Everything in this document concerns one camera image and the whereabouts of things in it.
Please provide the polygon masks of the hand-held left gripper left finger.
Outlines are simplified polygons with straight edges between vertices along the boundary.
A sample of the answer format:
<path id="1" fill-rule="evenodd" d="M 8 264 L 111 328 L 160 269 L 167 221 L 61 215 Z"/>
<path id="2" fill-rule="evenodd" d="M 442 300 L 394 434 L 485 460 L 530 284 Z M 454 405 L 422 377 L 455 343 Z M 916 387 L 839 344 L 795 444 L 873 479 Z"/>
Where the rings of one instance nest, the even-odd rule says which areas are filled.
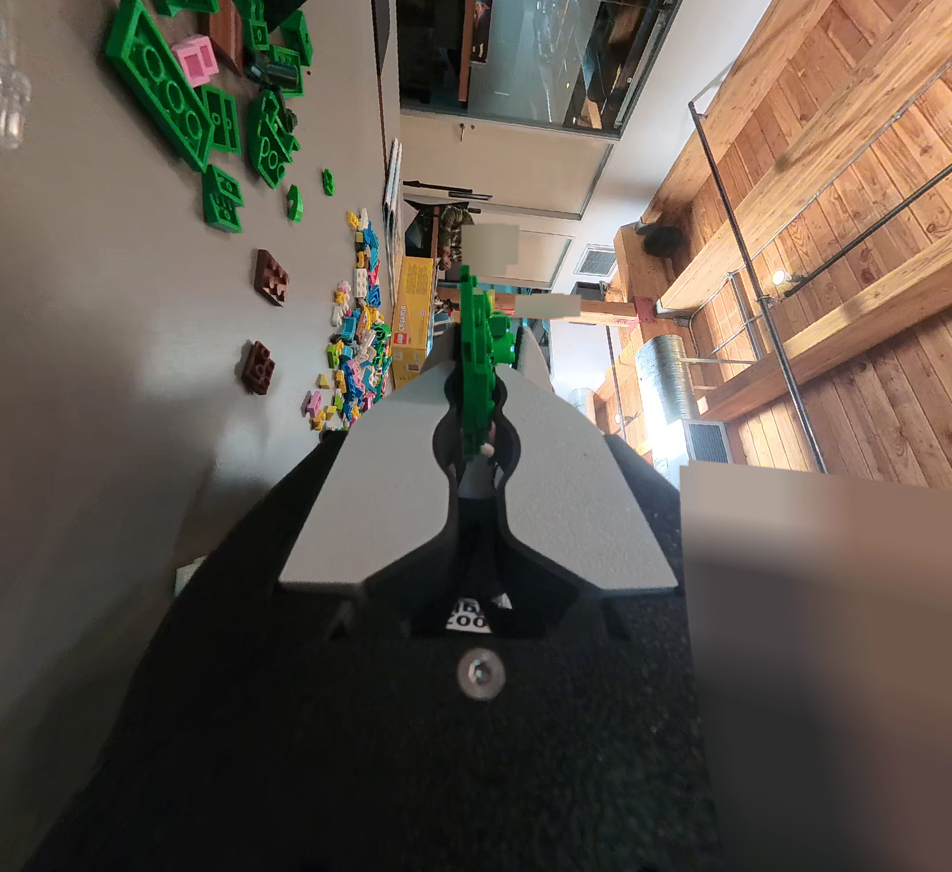
<path id="1" fill-rule="evenodd" d="M 459 553 L 459 414 L 438 364 L 345 434 L 279 576 L 295 594 L 382 602 L 411 617 L 454 604 Z"/>

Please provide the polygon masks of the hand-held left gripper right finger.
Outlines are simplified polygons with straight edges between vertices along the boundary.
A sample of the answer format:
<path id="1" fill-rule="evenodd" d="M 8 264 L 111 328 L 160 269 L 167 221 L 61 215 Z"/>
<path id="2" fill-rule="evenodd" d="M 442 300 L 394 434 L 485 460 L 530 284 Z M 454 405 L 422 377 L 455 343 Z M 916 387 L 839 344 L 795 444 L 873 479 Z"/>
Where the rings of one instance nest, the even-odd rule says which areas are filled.
<path id="1" fill-rule="evenodd" d="M 582 600 L 675 594 L 676 573 L 606 437 L 554 393 L 529 331 L 497 383 L 483 450 L 497 513 L 494 605 L 556 620 Z"/>

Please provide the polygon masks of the small colourful lego pieces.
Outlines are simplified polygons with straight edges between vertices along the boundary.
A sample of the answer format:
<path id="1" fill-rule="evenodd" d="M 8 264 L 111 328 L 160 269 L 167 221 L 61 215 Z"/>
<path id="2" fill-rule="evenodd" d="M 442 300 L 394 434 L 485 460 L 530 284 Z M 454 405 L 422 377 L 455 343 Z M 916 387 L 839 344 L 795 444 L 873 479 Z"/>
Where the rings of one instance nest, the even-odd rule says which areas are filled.
<path id="1" fill-rule="evenodd" d="M 347 212 L 355 254 L 348 279 L 337 283 L 326 346 L 327 371 L 303 403 L 312 431 L 347 431 L 387 394 L 391 328 L 382 311 L 381 242 L 365 209 Z"/>

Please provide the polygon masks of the green lego plate assembly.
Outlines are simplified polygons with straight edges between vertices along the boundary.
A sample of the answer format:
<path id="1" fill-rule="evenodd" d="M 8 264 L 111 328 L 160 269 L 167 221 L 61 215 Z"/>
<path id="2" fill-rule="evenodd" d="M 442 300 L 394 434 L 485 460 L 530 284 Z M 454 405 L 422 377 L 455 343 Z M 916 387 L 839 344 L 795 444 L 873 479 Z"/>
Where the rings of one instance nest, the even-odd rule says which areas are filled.
<path id="1" fill-rule="evenodd" d="M 460 410 L 462 456 L 470 461 L 489 444 L 497 409 L 497 367 L 513 366 L 516 338 L 510 317 L 496 309 L 494 293 L 484 292 L 478 278 L 463 265 L 460 271 Z"/>

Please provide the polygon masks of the brown lego brick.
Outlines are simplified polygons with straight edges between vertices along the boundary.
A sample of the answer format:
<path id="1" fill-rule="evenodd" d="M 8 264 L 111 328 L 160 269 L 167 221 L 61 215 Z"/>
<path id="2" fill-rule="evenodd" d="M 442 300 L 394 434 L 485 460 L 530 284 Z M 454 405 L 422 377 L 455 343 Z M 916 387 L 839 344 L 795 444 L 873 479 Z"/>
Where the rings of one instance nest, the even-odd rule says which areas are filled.
<path id="1" fill-rule="evenodd" d="M 275 366 L 268 346 L 261 341 L 250 342 L 244 355 L 244 364 L 238 374 L 244 390 L 251 395 L 266 396 L 271 386 Z"/>

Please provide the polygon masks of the yellow lego box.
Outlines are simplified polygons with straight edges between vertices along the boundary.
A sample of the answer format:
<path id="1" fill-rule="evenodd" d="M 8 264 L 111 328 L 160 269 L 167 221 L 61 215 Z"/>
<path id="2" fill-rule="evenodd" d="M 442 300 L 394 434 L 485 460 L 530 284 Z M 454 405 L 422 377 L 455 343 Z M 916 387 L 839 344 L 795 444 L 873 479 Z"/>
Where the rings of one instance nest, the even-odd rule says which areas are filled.
<path id="1" fill-rule="evenodd" d="M 396 389 L 421 373 L 429 353 L 435 287 L 434 259 L 403 259 L 390 325 L 390 371 Z"/>

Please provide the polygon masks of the reddish brown lego plate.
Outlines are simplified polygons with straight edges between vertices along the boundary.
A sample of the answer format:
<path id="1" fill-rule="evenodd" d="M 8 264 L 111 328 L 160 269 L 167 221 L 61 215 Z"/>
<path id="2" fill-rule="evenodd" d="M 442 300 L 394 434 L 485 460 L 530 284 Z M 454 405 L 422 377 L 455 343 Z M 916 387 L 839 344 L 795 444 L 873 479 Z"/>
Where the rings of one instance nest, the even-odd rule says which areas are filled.
<path id="1" fill-rule="evenodd" d="M 290 276 L 265 248 L 257 250 L 252 287 L 256 293 L 275 306 L 282 307 L 288 299 Z"/>

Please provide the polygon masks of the lego instruction booklet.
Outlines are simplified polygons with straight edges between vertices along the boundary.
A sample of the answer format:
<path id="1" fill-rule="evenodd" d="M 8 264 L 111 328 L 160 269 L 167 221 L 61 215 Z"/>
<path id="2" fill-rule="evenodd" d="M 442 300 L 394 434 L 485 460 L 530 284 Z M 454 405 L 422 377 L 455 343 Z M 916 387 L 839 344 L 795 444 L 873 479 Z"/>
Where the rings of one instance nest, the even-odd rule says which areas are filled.
<path id="1" fill-rule="evenodd" d="M 388 155 L 387 179 L 382 200 L 383 223 L 387 235 L 392 234 L 396 224 L 402 156 L 403 145 L 399 139 L 394 138 Z"/>

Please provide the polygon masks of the cluster of green lego parts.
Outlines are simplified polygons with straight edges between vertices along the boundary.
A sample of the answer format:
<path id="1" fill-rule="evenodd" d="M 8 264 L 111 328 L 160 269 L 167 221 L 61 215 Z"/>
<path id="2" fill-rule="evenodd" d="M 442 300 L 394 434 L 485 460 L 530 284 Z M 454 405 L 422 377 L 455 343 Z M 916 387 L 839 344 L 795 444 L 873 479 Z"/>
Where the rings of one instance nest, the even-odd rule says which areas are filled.
<path id="1" fill-rule="evenodd" d="M 178 157 L 202 178 L 211 228 L 240 233 L 242 187 L 212 153 L 243 154 L 270 189 L 300 150 L 289 100 L 314 49 L 306 0 L 120 0 L 104 54 Z"/>

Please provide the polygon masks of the clear lego piece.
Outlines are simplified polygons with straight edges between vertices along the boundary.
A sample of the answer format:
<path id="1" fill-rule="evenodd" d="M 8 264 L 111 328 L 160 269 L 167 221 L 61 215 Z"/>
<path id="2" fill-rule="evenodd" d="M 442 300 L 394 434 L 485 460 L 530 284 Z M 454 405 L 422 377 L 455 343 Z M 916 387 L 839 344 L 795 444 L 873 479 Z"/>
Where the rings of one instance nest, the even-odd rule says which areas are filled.
<path id="1" fill-rule="evenodd" d="M 18 150 L 26 136 L 31 84 L 19 65 L 14 0 L 1 0 L 1 150 Z"/>

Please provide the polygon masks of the white vent grille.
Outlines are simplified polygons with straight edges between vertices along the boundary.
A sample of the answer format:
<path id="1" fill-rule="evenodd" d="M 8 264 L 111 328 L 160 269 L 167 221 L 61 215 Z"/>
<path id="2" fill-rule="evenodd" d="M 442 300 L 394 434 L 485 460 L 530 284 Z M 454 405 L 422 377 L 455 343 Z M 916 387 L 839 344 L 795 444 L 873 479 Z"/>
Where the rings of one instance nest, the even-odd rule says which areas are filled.
<path id="1" fill-rule="evenodd" d="M 617 254 L 614 247 L 586 244 L 574 269 L 575 276 L 589 283 L 610 283 L 617 273 Z"/>

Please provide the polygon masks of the grey metal ceiling pipe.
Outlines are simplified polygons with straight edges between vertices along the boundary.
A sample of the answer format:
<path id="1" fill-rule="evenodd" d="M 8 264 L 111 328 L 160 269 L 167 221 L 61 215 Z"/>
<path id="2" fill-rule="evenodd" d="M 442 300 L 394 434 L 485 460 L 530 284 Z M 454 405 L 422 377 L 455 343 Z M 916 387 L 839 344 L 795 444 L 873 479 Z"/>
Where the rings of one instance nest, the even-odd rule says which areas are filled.
<path id="1" fill-rule="evenodd" d="M 818 472 L 827 475 L 829 473 L 829 469 L 827 467 L 826 459 L 814 432 L 814 428 L 807 412 L 807 407 L 803 402 L 802 391 L 795 379 L 790 360 L 785 352 L 783 343 L 779 336 L 779 331 L 774 318 L 772 317 L 771 306 L 768 303 L 768 295 L 763 291 L 760 279 L 755 270 L 753 259 L 748 251 L 742 229 L 737 220 L 734 207 L 729 199 L 726 187 L 720 175 L 717 161 L 713 156 L 712 149 L 708 141 L 708 136 L 704 128 L 703 120 L 697 111 L 694 101 L 688 101 L 687 109 L 692 118 L 695 131 L 705 154 L 708 168 L 715 181 L 715 186 L 720 196 L 720 201 L 727 216 L 727 222 L 730 226 L 736 246 L 742 258 L 742 263 L 747 274 L 748 282 L 751 284 L 751 288 L 755 294 L 758 306 L 760 307 L 763 322 L 768 331 L 769 339 L 772 342 L 773 352 L 778 361 L 781 376 L 787 388 L 790 399 L 793 402 L 800 424 L 803 428 L 804 437 L 806 438 Z"/>

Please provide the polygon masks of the large silver ventilation duct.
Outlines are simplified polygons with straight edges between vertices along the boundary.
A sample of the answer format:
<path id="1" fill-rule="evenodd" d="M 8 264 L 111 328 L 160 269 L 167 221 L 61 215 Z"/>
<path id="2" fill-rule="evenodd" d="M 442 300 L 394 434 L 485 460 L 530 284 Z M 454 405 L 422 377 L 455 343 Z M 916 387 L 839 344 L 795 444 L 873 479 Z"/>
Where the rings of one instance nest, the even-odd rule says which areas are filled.
<path id="1" fill-rule="evenodd" d="M 674 334 L 657 336 L 636 353 L 642 408 L 650 434 L 679 420 L 700 417 L 685 360 L 684 342 Z"/>

